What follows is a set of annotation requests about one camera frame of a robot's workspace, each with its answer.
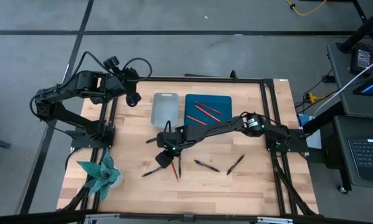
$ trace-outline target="black desk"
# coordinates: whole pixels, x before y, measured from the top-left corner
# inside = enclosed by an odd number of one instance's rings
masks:
[[[351,54],[340,52],[336,44],[328,45],[327,49],[336,84],[340,89],[355,77],[355,75],[349,72]],[[366,80],[366,78],[360,77],[357,78],[354,83],[363,82],[364,80]],[[332,121],[333,117],[336,115],[373,118],[373,97],[354,95],[352,91],[358,86],[359,85],[347,87],[342,91],[339,94],[341,100],[312,121],[306,123],[304,125],[304,131],[306,133],[313,133],[322,125]]]
[[[373,138],[373,118],[358,118],[352,116],[335,116],[333,122],[321,129],[323,150],[329,152],[329,168],[339,169],[345,190],[351,190],[352,185],[373,187],[373,182],[361,179],[348,145],[349,139]]]

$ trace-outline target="blue cutting board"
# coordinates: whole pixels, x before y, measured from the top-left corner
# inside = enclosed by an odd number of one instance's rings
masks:
[[[208,108],[205,108],[201,105],[197,105],[196,102],[202,103],[206,106],[215,109],[222,114],[218,114]],[[184,124],[200,124],[196,121],[193,121],[186,116],[191,116],[199,121],[204,122],[205,124],[215,124],[218,121],[212,119],[210,116],[206,115],[199,109],[195,107],[199,106],[203,110],[210,113],[212,116],[218,118],[220,121],[227,121],[232,118],[232,99],[230,96],[215,96],[215,95],[197,95],[197,94],[187,94],[185,96],[185,116]]]

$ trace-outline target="wooden table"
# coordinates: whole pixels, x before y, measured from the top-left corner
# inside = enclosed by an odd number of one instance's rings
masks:
[[[276,98],[282,124],[298,128],[288,80],[274,80]],[[273,168],[266,150],[265,138],[249,138],[240,133],[227,133],[206,138],[182,152],[182,178],[175,179],[170,167],[147,177],[142,174],[158,167],[155,156],[163,149],[145,141],[157,135],[150,123],[153,95],[156,92],[177,93],[178,125],[183,124],[185,95],[229,95],[233,116],[243,111],[263,114],[260,85],[253,83],[200,82],[140,82],[139,104],[130,108],[125,97],[118,100],[115,116],[115,142],[110,151],[117,168],[124,173],[124,181],[111,189],[99,212],[110,213],[170,213],[201,215],[279,215]],[[267,91],[268,104],[271,98]],[[85,100],[82,116],[98,119],[101,105]],[[226,170],[245,154],[243,161],[230,175]],[[89,161],[91,149],[82,149],[68,162],[57,208],[66,206],[85,183],[86,173],[76,161]],[[194,159],[211,164],[221,173],[198,166]],[[318,212],[307,162],[298,153],[288,153],[293,185],[310,209]],[[286,211],[290,212],[287,191],[283,186]]]

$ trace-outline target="plastic bin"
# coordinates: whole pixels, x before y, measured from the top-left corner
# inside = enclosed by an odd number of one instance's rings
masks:
[[[179,96],[176,93],[155,93],[151,110],[151,124],[163,131],[167,121],[171,122],[171,129],[178,125]]]

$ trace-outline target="white cable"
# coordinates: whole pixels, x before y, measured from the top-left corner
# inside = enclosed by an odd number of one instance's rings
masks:
[[[334,97],[336,97],[338,94],[340,94],[340,92],[342,92],[345,88],[347,88],[349,86],[349,84],[351,84],[353,81],[355,81],[355,79],[357,79],[359,76],[361,76],[363,73],[365,73],[366,71],[368,71],[369,69],[371,69],[371,67],[373,67],[373,64],[369,65],[368,67],[365,68],[365,70],[363,70],[360,74],[358,74],[357,76],[355,76],[351,81],[349,81],[349,83],[347,83],[347,85],[345,85],[344,87],[342,87],[337,93],[335,93],[332,97],[330,97],[330,99],[328,99],[326,102],[324,102],[318,109],[316,109],[315,113],[313,113],[312,115],[312,119],[315,117],[316,113],[326,104],[328,103],[329,101],[331,101]]]

